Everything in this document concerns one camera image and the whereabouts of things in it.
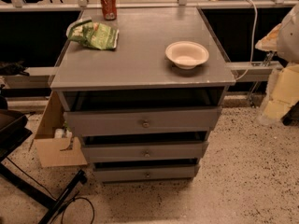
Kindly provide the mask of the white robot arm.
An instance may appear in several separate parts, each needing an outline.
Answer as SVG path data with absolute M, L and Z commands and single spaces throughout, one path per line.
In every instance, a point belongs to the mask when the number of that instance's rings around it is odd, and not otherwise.
M 287 62 L 285 68 L 273 71 L 268 78 L 259 121 L 270 124 L 282 119 L 299 102 L 299 4 L 255 48 L 274 51 Z

